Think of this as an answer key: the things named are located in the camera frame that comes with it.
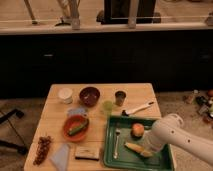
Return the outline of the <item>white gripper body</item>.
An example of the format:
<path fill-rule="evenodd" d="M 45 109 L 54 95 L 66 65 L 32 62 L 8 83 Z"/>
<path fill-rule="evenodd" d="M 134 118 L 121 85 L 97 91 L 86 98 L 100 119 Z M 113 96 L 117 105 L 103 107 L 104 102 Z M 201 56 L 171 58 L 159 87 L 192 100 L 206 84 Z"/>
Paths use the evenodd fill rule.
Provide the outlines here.
<path fill-rule="evenodd" d="M 158 138 L 151 130 L 145 133 L 143 146 L 146 150 L 157 153 L 164 148 L 165 144 L 166 142 Z"/>

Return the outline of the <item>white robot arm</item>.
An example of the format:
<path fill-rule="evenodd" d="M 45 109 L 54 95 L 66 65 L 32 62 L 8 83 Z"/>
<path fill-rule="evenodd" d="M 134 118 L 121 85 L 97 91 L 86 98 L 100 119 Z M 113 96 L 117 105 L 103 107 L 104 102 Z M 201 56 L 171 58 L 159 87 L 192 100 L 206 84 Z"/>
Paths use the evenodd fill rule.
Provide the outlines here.
<path fill-rule="evenodd" d="M 166 144 L 172 144 L 213 166 L 213 141 L 184 131 L 183 125 L 183 119 L 177 114 L 168 114 L 156 120 L 145 134 L 143 146 L 157 153 Z"/>

